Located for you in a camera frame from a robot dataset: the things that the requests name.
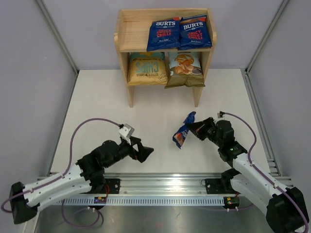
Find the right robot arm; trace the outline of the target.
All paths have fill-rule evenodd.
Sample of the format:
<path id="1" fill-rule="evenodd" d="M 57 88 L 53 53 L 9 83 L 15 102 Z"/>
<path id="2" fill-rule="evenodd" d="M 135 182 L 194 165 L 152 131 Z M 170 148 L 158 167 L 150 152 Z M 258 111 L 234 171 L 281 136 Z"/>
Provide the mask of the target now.
<path id="1" fill-rule="evenodd" d="M 220 158 L 230 165 L 222 173 L 222 190 L 245 196 L 261 210 L 275 233 L 309 232 L 310 220 L 302 192 L 297 187 L 289 188 L 258 166 L 251 158 L 252 149 L 246 150 L 236 141 L 229 121 L 209 117 L 187 127 L 200 140 L 208 139 L 218 146 Z"/>

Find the light blue cassava chips bag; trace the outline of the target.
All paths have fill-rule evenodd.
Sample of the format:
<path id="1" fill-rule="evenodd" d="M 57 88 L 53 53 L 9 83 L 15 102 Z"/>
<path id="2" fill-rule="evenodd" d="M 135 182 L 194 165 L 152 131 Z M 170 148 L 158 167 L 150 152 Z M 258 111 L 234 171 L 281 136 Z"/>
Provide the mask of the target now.
<path id="1" fill-rule="evenodd" d="M 168 52 L 168 59 L 169 76 L 165 88 L 205 87 L 198 52 Z"/>

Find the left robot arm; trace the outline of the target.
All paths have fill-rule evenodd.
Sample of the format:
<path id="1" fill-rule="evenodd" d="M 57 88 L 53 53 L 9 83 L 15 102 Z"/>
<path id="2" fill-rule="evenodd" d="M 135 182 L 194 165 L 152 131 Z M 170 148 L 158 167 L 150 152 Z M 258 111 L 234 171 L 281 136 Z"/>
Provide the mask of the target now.
<path id="1" fill-rule="evenodd" d="M 31 184 L 13 184 L 9 202 L 14 224 L 27 222 L 48 206 L 71 196 L 102 192 L 106 168 L 127 156 L 143 163 L 153 151 L 136 137 L 130 137 L 129 141 L 122 139 L 120 144 L 107 140 L 64 172 Z"/>

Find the tan kettle chips bag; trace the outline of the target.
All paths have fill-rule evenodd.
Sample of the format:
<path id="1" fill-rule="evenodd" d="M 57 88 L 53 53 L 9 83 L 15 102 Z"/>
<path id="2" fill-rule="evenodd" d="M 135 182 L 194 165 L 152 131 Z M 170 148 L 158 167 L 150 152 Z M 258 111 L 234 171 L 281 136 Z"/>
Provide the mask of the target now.
<path id="1" fill-rule="evenodd" d="M 163 52 L 133 52 L 130 54 L 128 86 L 162 85 L 168 80 Z"/>

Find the blue Burts chips bag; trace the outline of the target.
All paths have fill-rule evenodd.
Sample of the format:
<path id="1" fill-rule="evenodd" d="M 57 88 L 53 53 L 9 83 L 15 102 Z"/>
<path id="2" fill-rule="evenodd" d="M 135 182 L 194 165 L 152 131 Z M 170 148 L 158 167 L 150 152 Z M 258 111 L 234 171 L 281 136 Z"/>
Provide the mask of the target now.
<path id="1" fill-rule="evenodd" d="M 180 20 L 180 46 L 178 50 L 190 50 L 212 47 L 207 28 L 207 14 L 183 17 Z"/>
<path id="2" fill-rule="evenodd" d="M 177 132 L 172 136 L 173 142 L 176 144 L 176 146 L 181 149 L 185 139 L 187 138 L 189 128 L 187 124 L 192 124 L 195 122 L 195 115 L 196 112 L 192 111 L 190 112 L 187 117 L 184 119 L 182 126 L 177 130 Z"/>
<path id="3" fill-rule="evenodd" d="M 147 51 L 173 49 L 180 46 L 180 17 L 153 21 L 148 37 Z"/>

